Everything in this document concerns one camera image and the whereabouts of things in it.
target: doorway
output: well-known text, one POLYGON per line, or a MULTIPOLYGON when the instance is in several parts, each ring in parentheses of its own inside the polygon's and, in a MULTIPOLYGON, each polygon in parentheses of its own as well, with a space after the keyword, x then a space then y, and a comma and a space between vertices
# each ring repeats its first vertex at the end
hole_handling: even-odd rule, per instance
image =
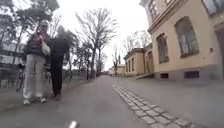
POLYGON ((222 65, 224 66, 224 27, 217 30, 215 34, 219 42, 221 56, 222 56, 222 65))
POLYGON ((148 62, 147 62, 147 67, 149 69, 149 73, 154 72, 154 62, 153 62, 153 55, 152 52, 148 52, 148 62))

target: building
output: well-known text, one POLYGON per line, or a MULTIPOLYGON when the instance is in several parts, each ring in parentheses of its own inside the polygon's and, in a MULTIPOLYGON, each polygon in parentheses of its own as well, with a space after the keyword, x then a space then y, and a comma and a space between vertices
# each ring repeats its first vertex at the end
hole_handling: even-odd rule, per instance
POLYGON ((13 63, 13 56, 15 57, 15 65, 22 62, 21 55, 23 53, 23 44, 19 44, 17 52, 15 53, 16 44, 2 44, 2 50, 0 52, 0 64, 1 65, 11 65, 13 63))
POLYGON ((223 78, 223 0, 141 0, 156 78, 223 78))
POLYGON ((154 72, 152 44, 145 48, 134 48, 125 57, 125 75, 136 76, 154 72))
MULTIPOLYGON (((118 65, 117 66, 117 75, 123 76, 124 74, 125 74, 125 65, 123 65, 123 64, 118 65)), ((116 75, 114 66, 109 69, 109 75, 110 76, 116 75)))

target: building facade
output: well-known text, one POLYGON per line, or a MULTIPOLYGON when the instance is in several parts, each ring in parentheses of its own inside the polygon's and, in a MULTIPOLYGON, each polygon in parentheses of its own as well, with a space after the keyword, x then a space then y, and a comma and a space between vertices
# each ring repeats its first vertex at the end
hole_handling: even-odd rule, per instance
POLYGON ((142 0, 156 78, 223 78, 223 0, 142 0))
MULTIPOLYGON (((116 75, 115 73, 116 73, 115 68, 113 66, 109 69, 109 75, 114 76, 114 75, 116 75)), ((123 64, 118 65, 117 66, 117 75, 124 76, 124 74, 125 74, 125 66, 123 64)))
POLYGON ((4 44, 2 45, 2 50, 0 51, 0 64, 1 65, 11 65, 13 63, 13 56, 15 56, 14 64, 17 65, 22 62, 21 56, 23 53, 23 44, 19 44, 17 52, 15 53, 16 44, 4 44))
POLYGON ((125 57, 125 75, 136 76, 154 72, 152 44, 145 48, 134 48, 125 57))

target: pants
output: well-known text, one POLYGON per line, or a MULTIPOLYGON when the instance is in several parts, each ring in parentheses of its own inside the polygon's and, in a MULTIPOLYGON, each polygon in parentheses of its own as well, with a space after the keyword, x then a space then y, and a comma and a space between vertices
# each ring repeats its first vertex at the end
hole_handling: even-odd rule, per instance
POLYGON ((23 98, 30 99, 33 95, 43 97, 43 71, 46 60, 37 55, 27 55, 23 98))
POLYGON ((61 94, 63 57, 51 58, 51 78, 54 95, 61 94))

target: cobblestone strip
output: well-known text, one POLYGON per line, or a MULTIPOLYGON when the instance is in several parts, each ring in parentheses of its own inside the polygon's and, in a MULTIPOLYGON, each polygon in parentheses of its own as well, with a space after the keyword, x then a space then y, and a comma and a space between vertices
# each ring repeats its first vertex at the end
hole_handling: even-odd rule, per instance
POLYGON ((121 86, 113 85, 113 88, 149 128, 204 128, 191 121, 172 116, 158 105, 146 101, 121 86))

